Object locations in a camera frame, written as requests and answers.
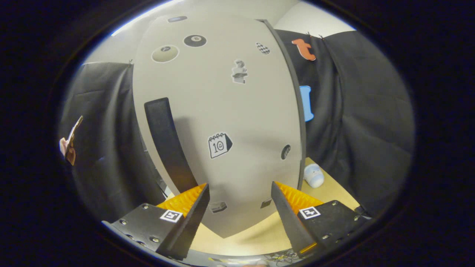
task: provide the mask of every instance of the small black sticker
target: small black sticker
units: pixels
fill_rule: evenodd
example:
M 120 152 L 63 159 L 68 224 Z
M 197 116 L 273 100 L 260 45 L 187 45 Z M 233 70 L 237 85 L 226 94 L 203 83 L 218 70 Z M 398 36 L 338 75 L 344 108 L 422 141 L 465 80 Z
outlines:
M 268 199 L 264 200 L 261 204 L 261 209 L 269 206 L 270 202 L 272 202 L 272 198 L 268 198 Z
M 282 150 L 282 153 L 280 154 L 280 158 L 283 159 L 283 160 L 286 159 L 289 152 L 290 152 L 290 145 L 288 144 Z

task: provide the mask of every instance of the eight ball sticker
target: eight ball sticker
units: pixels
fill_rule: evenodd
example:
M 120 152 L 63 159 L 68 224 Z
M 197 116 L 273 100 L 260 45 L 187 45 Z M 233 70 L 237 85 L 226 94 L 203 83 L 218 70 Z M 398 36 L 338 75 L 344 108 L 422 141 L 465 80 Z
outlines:
M 216 158 L 231 149 L 233 142 L 226 133 L 217 133 L 208 138 L 208 146 L 211 158 Z
M 183 213 L 174 211 L 174 210 L 167 210 L 161 217 L 160 219 L 171 221 L 173 223 L 177 222 Z
M 206 38 L 204 38 L 204 36 L 194 34 L 194 35 L 187 36 L 183 40 L 183 43 L 193 48 L 202 47 L 206 44 Z
M 317 217 L 321 215 L 315 207 L 309 207 L 306 209 L 299 210 L 300 214 L 304 217 L 304 219 L 310 219 L 313 217 Z

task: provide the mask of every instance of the sticker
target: sticker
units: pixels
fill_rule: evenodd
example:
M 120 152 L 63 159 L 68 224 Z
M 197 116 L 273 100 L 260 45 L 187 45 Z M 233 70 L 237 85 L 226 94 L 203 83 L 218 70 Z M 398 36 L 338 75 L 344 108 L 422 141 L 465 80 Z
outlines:
M 233 142 L 226 133 L 217 133 L 208 139 L 209 152 L 211 158 L 216 158 L 231 149 Z
M 160 219 L 164 219 L 164 220 L 171 221 L 171 222 L 175 223 L 181 218 L 182 215 L 183 215 L 183 213 L 181 213 L 181 212 L 174 211 L 174 210 L 167 210 L 160 217 Z
M 305 121 L 308 122 L 314 118 L 312 109 L 310 107 L 310 86 L 301 86 L 300 95 L 302 96 L 302 105 L 304 106 Z
M 188 18 L 187 16 L 174 17 L 174 18 L 168 19 L 168 22 L 172 23 L 172 22 L 176 22 L 176 21 L 180 21 L 180 20 L 185 20 L 187 18 Z
M 297 45 L 300 55 L 310 61 L 314 61 L 317 57 L 313 54 L 310 54 L 309 48 L 312 48 L 311 45 L 305 43 L 302 39 L 295 39 L 292 41 L 294 45 Z
M 157 63 L 167 63 L 174 60 L 180 51 L 172 45 L 161 46 L 152 52 L 152 60 Z
M 214 203 L 209 204 L 209 210 L 213 213 L 222 212 L 227 208 L 228 206 L 226 205 L 224 201 L 214 202 Z
M 280 154 L 280 158 L 283 159 L 283 160 L 286 159 L 289 152 L 290 152 L 290 145 L 288 144 L 288 145 L 284 146 L 284 148 L 282 149 L 282 153 Z
M 267 206 L 269 206 L 269 205 L 270 205 L 270 202 L 272 202 L 272 198 L 268 198 L 268 199 L 264 200 L 264 201 L 261 203 L 261 209 L 262 209 L 262 208 L 265 208 L 265 207 L 267 207 Z
M 190 35 L 183 40 L 183 43 L 189 47 L 197 48 L 202 47 L 206 44 L 206 38 L 201 35 Z
M 309 207 L 306 209 L 301 209 L 299 211 L 300 211 L 300 214 L 304 217 L 304 219 L 310 219 L 310 218 L 317 217 L 320 215 L 320 213 L 315 207 Z
M 261 43 L 256 43 L 257 49 L 264 55 L 269 55 L 270 49 Z
M 234 61 L 234 64 L 236 64 L 236 67 L 231 69 L 231 71 L 233 72 L 231 74 L 231 77 L 233 78 L 233 82 L 238 83 L 238 84 L 245 84 L 246 80 L 244 79 L 244 77 L 247 77 L 248 74 L 247 74 L 247 68 L 244 67 L 245 66 L 244 61 L 240 59 L 236 59 Z

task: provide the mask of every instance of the metal bracket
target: metal bracket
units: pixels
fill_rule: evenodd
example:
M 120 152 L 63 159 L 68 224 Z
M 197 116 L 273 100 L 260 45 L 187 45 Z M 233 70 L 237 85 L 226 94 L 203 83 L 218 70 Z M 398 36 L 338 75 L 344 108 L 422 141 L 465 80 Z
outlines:
M 188 212 L 165 210 L 144 203 L 112 223 L 117 230 L 138 244 L 163 256 L 183 260 L 209 203 L 206 185 Z

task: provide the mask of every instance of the tan surface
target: tan surface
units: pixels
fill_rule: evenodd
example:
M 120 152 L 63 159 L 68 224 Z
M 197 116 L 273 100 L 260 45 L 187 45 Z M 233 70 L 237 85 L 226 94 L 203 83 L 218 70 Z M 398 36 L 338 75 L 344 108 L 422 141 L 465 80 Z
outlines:
M 306 158 L 305 165 L 314 163 Z M 305 192 L 323 202 L 338 200 L 350 209 L 359 206 L 358 202 L 323 169 L 325 182 L 318 188 L 312 188 L 306 181 L 302 183 Z M 277 212 L 267 219 L 228 238 L 221 238 L 203 224 L 200 224 L 190 249 L 196 251 L 229 256 L 250 256 L 272 253 L 289 249 L 290 241 Z

